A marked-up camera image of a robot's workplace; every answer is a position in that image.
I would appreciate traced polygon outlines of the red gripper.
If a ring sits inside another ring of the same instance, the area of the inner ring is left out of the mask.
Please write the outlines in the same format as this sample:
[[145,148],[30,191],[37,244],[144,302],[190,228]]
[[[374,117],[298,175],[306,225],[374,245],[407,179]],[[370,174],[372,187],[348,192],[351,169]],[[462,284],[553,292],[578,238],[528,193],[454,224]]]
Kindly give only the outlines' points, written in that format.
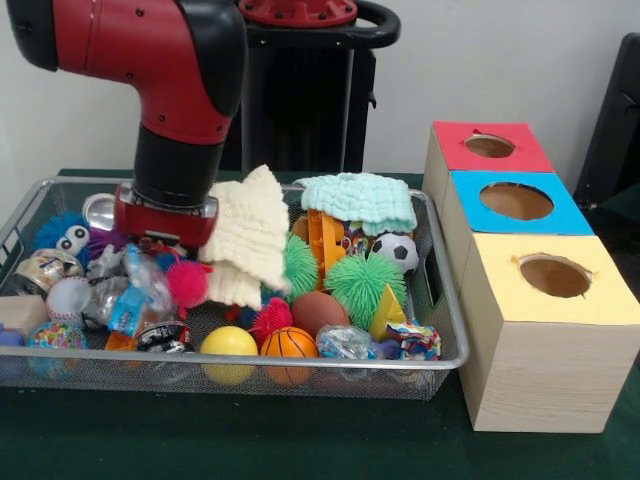
[[208,197],[196,208],[172,209],[147,202],[131,183],[120,183],[115,191],[115,226],[130,237],[153,237],[199,248],[210,239],[218,214],[215,197]]

